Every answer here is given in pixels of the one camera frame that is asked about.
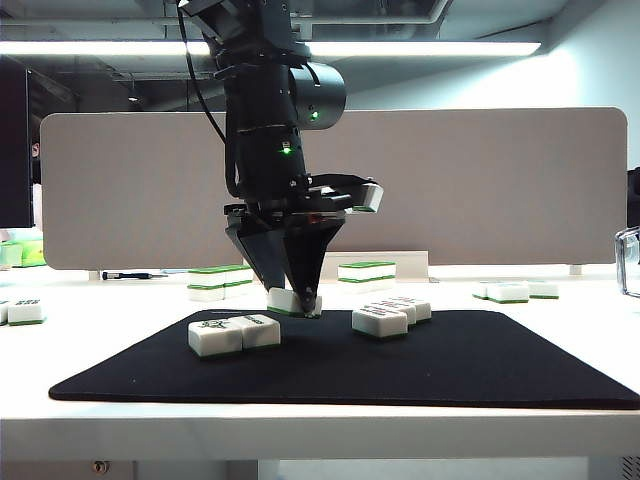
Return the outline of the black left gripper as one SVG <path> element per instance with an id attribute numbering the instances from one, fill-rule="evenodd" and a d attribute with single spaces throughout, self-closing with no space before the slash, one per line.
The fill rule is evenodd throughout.
<path id="1" fill-rule="evenodd" d="M 316 308 L 317 289 L 327 247 L 344 225 L 351 195 L 333 187 L 262 202 L 224 206 L 225 233 L 267 291 L 285 287 L 287 277 L 305 315 Z"/>

